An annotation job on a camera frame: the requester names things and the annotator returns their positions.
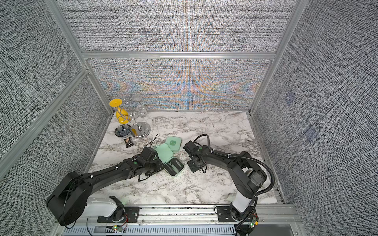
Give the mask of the large clipper table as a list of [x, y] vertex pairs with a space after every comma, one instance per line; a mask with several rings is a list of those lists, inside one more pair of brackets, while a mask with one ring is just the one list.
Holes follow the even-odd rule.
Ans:
[[174, 171], [175, 173], [178, 173], [178, 172], [179, 172], [178, 169], [175, 167], [174, 164], [171, 164], [171, 168], [173, 169], [173, 171]]

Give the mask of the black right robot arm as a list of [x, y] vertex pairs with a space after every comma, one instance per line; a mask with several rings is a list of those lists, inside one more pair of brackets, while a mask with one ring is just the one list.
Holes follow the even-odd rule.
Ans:
[[206, 173], [208, 165], [228, 171], [237, 189], [229, 210], [232, 218], [238, 222], [255, 214], [258, 196], [269, 192], [275, 185], [274, 172], [267, 164], [246, 151], [237, 154], [215, 150], [210, 147], [207, 134], [187, 142], [184, 150], [189, 155], [187, 164], [193, 173], [199, 170]]

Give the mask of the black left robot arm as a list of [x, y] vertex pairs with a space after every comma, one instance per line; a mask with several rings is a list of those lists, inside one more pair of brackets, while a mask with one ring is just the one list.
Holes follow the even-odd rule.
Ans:
[[89, 208], [89, 197], [114, 183], [145, 174], [147, 177], [164, 169], [157, 152], [145, 147], [142, 153], [109, 168], [86, 173], [68, 173], [46, 200], [46, 206], [62, 226], [75, 222]]

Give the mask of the green nail kit case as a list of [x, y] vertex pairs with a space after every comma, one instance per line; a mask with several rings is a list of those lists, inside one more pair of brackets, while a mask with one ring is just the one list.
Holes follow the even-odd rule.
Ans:
[[180, 151], [182, 139], [176, 136], [168, 136], [165, 143], [173, 153], [178, 153]]
[[[163, 167], [165, 171], [171, 176], [175, 177], [180, 174], [184, 170], [184, 164], [181, 162], [180, 159], [174, 157], [174, 153], [168, 147], [167, 144], [158, 145], [155, 148], [155, 151], [158, 154], [158, 158], [163, 163]], [[178, 169], [178, 173], [175, 173], [171, 168], [171, 164], [174, 164], [175, 167]]]

